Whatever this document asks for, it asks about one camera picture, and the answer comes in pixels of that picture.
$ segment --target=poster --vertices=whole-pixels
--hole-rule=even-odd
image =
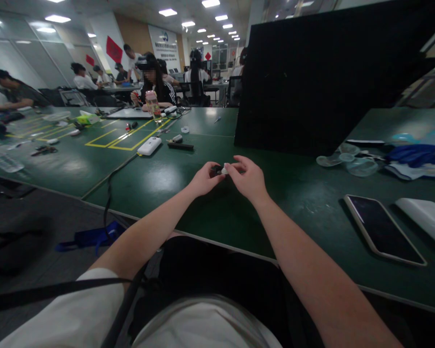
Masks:
[[[167,69],[176,68],[182,71],[179,60],[179,49],[177,47],[177,35],[172,31],[148,25],[153,54],[157,59],[166,61]]]

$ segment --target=white device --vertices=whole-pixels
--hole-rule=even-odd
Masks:
[[[346,195],[345,203],[374,253],[415,266],[427,265],[382,203],[353,195]]]
[[[435,203],[431,201],[400,198],[396,201],[406,214],[435,239]]]
[[[144,142],[141,147],[139,147],[137,153],[139,155],[150,156],[160,144],[161,138],[151,137],[146,142]]]

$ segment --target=cable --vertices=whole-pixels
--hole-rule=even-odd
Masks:
[[[120,166],[119,168],[116,168],[108,177],[108,201],[106,202],[106,206],[105,206],[105,210],[103,211],[103,227],[105,228],[105,233],[106,233],[106,237],[108,238],[108,241],[110,242],[110,244],[113,244],[115,241],[113,240],[113,238],[111,238],[110,234],[108,233],[108,229],[106,228],[106,218],[108,216],[108,209],[110,208],[110,204],[111,204],[111,179],[113,178],[113,176],[119,172],[121,169],[123,169],[125,166],[127,166],[129,163],[132,162],[132,160],[134,158],[138,157],[137,153],[135,153],[135,155],[133,155],[126,163],[124,163],[122,166]]]

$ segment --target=black strap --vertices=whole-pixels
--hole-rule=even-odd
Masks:
[[[22,305],[28,305],[33,302],[48,300],[71,292],[96,288],[99,286],[118,284],[118,283],[131,283],[129,279],[123,278],[101,278],[101,279],[88,279],[70,281],[66,283],[59,283],[49,285],[42,288],[27,289],[21,291],[10,292],[0,295],[0,311],[15,308]]]

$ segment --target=hand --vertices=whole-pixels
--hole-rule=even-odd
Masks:
[[[193,177],[190,184],[187,185],[186,190],[188,190],[193,197],[199,197],[207,194],[213,189],[218,183],[225,179],[225,175],[221,174],[213,178],[210,177],[211,167],[215,165],[220,165],[216,162],[207,162]]]
[[[256,202],[269,198],[264,184],[264,174],[252,160],[243,156],[234,156],[239,163],[224,166],[232,178],[237,190],[254,205]]]

